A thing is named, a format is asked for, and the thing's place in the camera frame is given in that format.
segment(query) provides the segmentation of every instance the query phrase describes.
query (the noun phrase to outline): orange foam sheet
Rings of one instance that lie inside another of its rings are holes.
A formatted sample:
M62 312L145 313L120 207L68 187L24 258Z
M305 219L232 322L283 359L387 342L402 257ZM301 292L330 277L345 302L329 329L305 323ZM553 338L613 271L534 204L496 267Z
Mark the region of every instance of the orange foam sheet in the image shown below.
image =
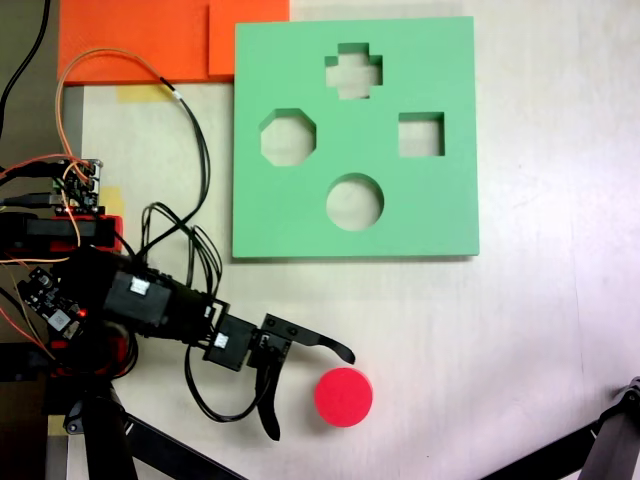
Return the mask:
M289 21L289 0L212 0L209 29L209 77L232 82L238 23Z
M287 21L289 0L60 0L58 75L96 47L131 50L171 82L233 81L235 25ZM97 56L67 84L154 81L135 61Z
M58 76L78 54L96 47L131 50L169 81L208 80L210 0L60 0ZM132 60L98 56L78 64L68 84L153 81Z

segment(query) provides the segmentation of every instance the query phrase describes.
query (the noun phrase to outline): green foam board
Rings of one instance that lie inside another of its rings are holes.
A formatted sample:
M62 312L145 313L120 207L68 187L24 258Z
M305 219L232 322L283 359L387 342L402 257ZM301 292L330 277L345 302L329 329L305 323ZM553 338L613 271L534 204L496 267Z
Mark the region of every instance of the green foam board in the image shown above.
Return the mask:
M479 253L472 18L240 24L236 35L233 256L341 257ZM367 49L382 65L369 98L341 99L326 67ZM274 166L261 132L302 114L315 150ZM401 120L441 122L440 155L404 158ZM378 221L338 227L327 195L371 179Z

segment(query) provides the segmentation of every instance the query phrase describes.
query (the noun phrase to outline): red disk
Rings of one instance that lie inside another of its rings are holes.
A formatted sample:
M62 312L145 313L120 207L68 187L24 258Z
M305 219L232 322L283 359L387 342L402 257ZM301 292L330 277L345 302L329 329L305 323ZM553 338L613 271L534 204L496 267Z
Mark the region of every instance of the red disk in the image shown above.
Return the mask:
M325 373L315 391L318 413L334 427L353 427L369 413L373 388L354 368L335 368Z

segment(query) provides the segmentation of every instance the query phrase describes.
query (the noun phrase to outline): circuit board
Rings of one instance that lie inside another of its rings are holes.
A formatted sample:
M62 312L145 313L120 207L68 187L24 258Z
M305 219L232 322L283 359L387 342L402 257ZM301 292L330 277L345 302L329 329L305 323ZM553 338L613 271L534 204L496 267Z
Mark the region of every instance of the circuit board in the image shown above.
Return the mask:
M29 275L30 281L18 284L20 296L53 330L70 340L80 329L87 312L60 294L55 279L41 268Z
M104 207L100 207L100 173L102 162L89 159L89 165L81 165L80 171L86 175L85 182L78 177L75 170L70 170L64 182L64 190L69 197L69 203L74 215L104 214ZM54 183L54 191L62 194L60 184ZM63 206L57 206L57 215L66 214Z

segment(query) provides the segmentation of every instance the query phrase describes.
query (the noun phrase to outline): white table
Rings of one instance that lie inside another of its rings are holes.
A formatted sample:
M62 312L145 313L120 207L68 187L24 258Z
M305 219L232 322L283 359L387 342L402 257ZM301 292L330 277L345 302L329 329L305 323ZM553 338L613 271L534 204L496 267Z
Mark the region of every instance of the white table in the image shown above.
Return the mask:
M292 0L292 16L475 17L480 256L231 262L233 89L180 86L212 154L197 223L224 256L221 298L248 321L270 312L350 346L374 406L352 429L323 425L312 389L340 361L320 348L290 353L280 443L255 414L209 422L177 342L142 340L116 388L132 414L250 479L480 478L593 420L640 373L640 3L337 3ZM117 103L114 87L87 88L83 130L82 155L101 158L105 184L122 189L130 241L150 201L179 213L195 203L196 145L174 104ZM185 259L179 236L152 255L178 278ZM213 407L249 402L253 370L194 363ZM81 441L69 478L85 478Z

